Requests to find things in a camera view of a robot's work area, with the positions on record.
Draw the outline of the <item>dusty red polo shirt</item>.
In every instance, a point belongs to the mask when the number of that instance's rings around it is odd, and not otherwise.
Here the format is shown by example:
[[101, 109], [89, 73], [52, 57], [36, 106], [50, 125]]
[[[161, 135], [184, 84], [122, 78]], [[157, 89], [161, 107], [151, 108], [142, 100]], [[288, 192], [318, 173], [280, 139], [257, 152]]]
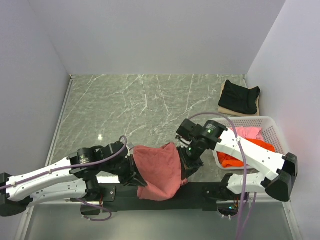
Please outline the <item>dusty red polo shirt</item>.
[[159, 148], [137, 145], [133, 148], [136, 166], [146, 181], [146, 187], [138, 187], [137, 196], [141, 200], [166, 201], [172, 199], [181, 186], [182, 180], [179, 153], [174, 143]]

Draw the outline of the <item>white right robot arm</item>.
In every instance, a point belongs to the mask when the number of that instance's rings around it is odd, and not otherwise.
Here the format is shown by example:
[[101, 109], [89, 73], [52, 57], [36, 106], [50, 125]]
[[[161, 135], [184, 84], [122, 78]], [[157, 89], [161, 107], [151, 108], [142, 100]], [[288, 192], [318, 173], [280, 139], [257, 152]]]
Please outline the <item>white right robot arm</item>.
[[243, 137], [225, 125], [209, 120], [204, 126], [185, 119], [176, 131], [181, 142], [177, 148], [182, 166], [182, 178], [187, 179], [204, 163], [201, 155], [206, 150], [227, 154], [241, 160], [257, 173], [242, 175], [228, 173], [221, 182], [205, 184], [204, 197], [217, 201], [231, 201], [247, 193], [266, 193], [273, 199], [288, 202], [298, 176], [298, 158], [267, 150]]

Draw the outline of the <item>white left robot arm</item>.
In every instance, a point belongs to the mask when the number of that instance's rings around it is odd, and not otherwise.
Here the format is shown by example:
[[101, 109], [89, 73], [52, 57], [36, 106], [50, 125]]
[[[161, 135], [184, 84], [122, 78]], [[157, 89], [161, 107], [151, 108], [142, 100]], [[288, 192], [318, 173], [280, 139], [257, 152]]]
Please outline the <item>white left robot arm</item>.
[[145, 187], [130, 149], [117, 141], [80, 148], [75, 153], [47, 167], [13, 176], [0, 175], [0, 215], [11, 217], [28, 207], [61, 199], [99, 201], [106, 190], [98, 182], [98, 174], [118, 177], [123, 186]]

